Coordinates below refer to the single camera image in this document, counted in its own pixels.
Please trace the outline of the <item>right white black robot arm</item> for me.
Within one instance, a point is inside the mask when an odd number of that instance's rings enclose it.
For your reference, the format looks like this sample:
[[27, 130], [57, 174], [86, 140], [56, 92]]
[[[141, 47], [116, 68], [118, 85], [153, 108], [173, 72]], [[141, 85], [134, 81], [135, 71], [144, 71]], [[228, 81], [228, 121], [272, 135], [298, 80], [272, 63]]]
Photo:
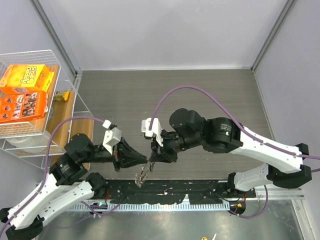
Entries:
[[157, 118], [141, 122], [145, 139], [151, 139], [150, 162], [173, 163], [178, 154], [201, 146], [214, 154], [250, 157], [262, 165], [228, 175], [226, 191], [238, 197], [252, 188], [273, 184], [284, 189], [296, 189], [312, 180], [312, 170], [303, 164], [302, 154], [308, 146], [288, 146], [255, 134], [231, 119], [205, 119], [194, 110], [180, 108], [169, 118], [173, 131], [162, 129]]

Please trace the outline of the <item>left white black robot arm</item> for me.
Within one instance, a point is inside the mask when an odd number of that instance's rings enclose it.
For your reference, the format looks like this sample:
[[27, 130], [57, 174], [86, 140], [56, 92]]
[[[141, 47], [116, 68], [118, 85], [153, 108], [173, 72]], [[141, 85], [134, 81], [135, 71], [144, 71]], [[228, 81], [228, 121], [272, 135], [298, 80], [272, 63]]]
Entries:
[[1, 209], [0, 220], [4, 226], [0, 232], [9, 240], [32, 240], [69, 207], [107, 194], [107, 181], [97, 172], [72, 186], [88, 172], [85, 163], [112, 163], [119, 170], [148, 161], [147, 156], [130, 147], [124, 138], [108, 150], [102, 144], [94, 145], [87, 135], [80, 133], [64, 148], [66, 152], [50, 167], [39, 186], [15, 207]]

